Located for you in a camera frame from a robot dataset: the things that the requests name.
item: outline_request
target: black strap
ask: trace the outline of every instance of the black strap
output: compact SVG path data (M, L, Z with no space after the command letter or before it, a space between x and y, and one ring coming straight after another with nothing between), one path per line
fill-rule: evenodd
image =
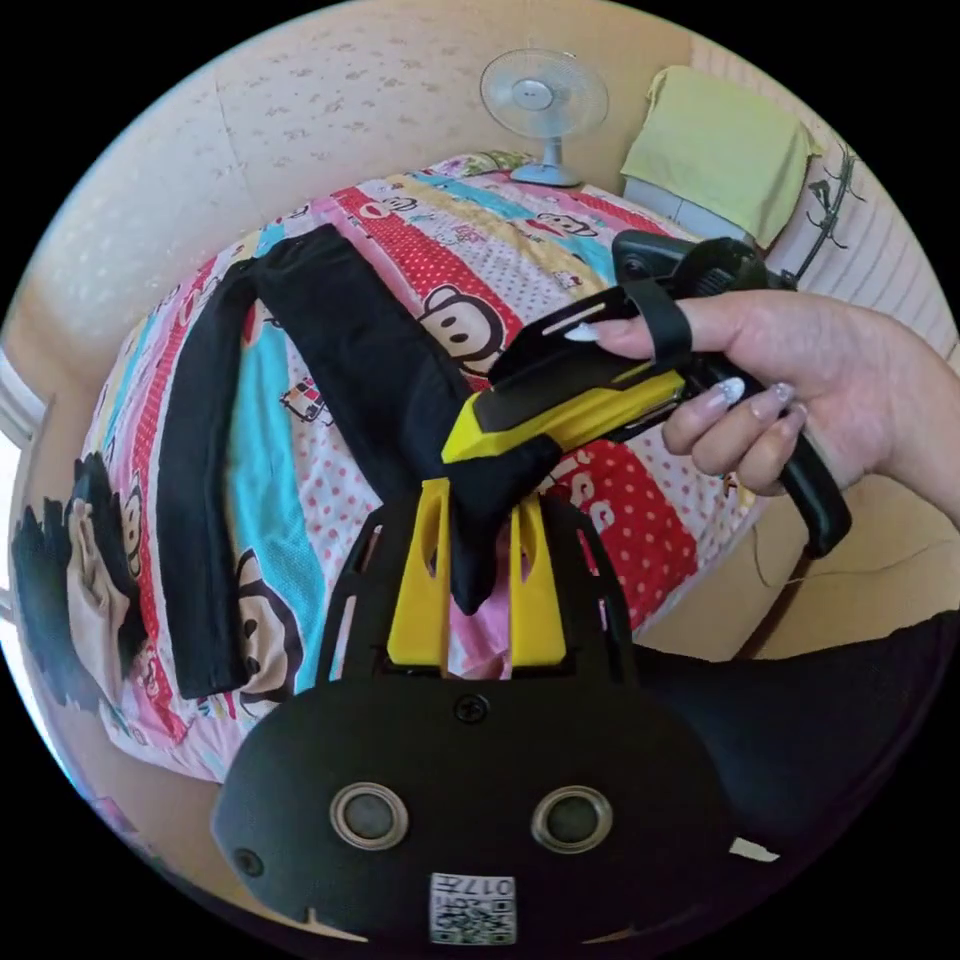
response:
M623 291L647 323L653 340L653 359L675 365L693 351L693 333L686 314L656 280L627 280Z

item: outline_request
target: qr code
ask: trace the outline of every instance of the qr code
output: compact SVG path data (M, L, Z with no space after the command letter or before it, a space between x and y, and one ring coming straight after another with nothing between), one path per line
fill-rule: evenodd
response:
M430 877L430 941L470 946L517 942L513 877Z

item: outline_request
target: fan base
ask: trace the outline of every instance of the fan base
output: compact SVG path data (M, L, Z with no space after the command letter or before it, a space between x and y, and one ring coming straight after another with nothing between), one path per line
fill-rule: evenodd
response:
M510 174L519 183L535 183L541 187L577 187L583 178L569 167L552 163L525 163Z

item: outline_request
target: finger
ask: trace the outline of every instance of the finger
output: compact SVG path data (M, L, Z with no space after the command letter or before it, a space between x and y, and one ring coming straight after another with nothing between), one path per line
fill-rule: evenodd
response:
M797 438L806 421L806 409L797 404L785 417L764 431L744 454L737 467L737 476L748 490L756 492L778 485L778 478L797 448Z
M681 404L663 425L663 442L675 456L686 456L693 445L743 396L740 377L717 383L705 393Z
M694 465L713 476L733 470L739 474L737 465L777 422L793 396L791 387L778 383L739 404L694 444L691 451Z
M723 353L736 339L743 324L756 313L761 301L757 291L722 293L715 297L678 300L690 324L693 350ZM568 330L569 340L592 341L611 353L635 360L653 356L653 340L642 316L632 320L601 320Z
M777 481L776 483L770 484L768 487L764 487L762 490L753 490L751 487L748 487L746 484L743 486L750 490L751 493L755 493L758 497L764 497L769 499L770 497L782 497L787 491L783 488L783 484Z

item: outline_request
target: wrist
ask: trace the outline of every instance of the wrist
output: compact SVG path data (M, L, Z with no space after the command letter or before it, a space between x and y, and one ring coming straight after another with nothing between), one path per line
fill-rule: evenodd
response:
M941 510L960 529L960 376L924 340L897 324L888 379L890 455L878 473Z

